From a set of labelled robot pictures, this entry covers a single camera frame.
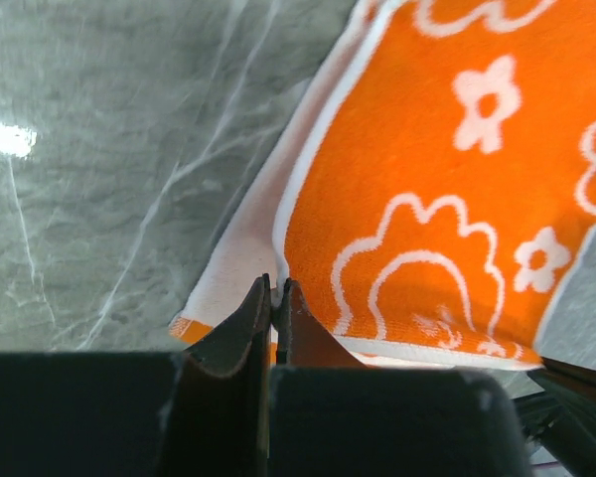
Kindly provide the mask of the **orange towel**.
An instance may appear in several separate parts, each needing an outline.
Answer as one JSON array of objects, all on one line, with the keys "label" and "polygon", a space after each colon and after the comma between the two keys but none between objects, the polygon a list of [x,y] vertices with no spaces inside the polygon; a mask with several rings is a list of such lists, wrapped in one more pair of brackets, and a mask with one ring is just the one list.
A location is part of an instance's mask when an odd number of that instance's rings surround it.
[{"label": "orange towel", "polygon": [[362,362],[525,371],[596,236],[596,1],[360,1],[171,334],[268,273]]}]

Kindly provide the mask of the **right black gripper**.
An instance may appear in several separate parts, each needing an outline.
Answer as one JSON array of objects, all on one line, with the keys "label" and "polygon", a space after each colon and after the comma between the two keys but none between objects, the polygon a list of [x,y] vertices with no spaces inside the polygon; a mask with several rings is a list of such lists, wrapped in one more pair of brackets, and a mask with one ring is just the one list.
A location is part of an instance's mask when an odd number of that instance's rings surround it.
[{"label": "right black gripper", "polygon": [[545,358],[527,375],[542,391],[514,400],[525,437],[573,476],[596,476],[596,371]]}]

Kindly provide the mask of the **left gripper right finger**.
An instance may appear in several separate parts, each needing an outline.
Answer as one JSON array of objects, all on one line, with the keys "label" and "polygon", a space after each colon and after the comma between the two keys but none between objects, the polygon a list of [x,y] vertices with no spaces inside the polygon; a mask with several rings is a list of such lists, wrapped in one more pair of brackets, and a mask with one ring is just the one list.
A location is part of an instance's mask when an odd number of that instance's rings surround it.
[{"label": "left gripper right finger", "polygon": [[274,320],[274,476],[527,476],[513,402],[467,369],[369,368],[310,312],[288,280]]}]

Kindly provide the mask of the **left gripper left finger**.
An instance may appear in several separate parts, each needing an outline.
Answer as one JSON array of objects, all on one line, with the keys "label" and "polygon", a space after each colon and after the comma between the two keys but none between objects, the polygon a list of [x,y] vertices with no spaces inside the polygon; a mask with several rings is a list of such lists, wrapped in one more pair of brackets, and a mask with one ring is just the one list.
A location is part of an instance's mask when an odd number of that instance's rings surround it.
[{"label": "left gripper left finger", "polygon": [[261,476],[267,276],[180,352],[0,353],[0,476]]}]

